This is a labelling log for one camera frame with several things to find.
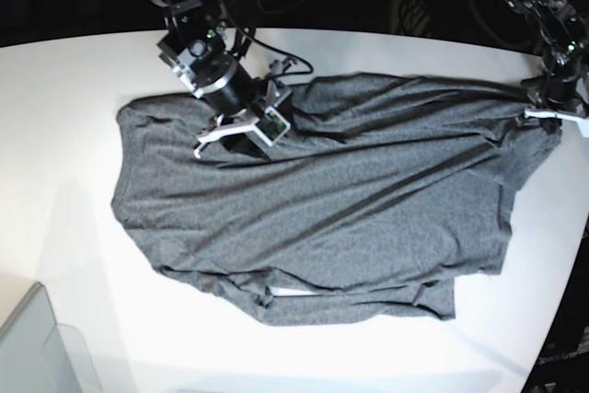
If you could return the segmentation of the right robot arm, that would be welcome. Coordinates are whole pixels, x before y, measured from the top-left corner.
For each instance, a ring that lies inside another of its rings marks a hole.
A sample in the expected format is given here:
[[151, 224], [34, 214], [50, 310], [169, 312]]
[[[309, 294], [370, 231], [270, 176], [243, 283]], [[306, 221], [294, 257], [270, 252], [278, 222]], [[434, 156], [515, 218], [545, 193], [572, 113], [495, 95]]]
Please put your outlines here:
[[157, 44], [162, 61], [213, 112], [197, 135], [195, 157], [220, 144], [231, 153], [266, 159], [266, 148], [291, 129], [279, 108], [292, 90], [279, 79], [295, 64], [292, 55], [273, 61], [264, 77], [252, 77], [241, 60], [255, 40], [254, 28], [237, 29], [227, 45], [230, 21], [223, 0], [152, 0], [165, 11], [166, 36]]

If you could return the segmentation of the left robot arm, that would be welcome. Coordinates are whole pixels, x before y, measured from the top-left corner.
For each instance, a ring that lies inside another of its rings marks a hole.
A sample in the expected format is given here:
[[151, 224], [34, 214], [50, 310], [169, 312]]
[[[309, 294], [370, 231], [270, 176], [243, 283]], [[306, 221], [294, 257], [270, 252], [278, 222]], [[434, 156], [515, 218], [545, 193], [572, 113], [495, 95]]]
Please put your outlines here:
[[538, 74], [521, 82], [531, 106], [524, 116], [574, 123], [588, 137], [588, 101], [577, 92], [588, 76], [588, 29], [569, 0], [505, 0], [537, 25], [543, 41]]

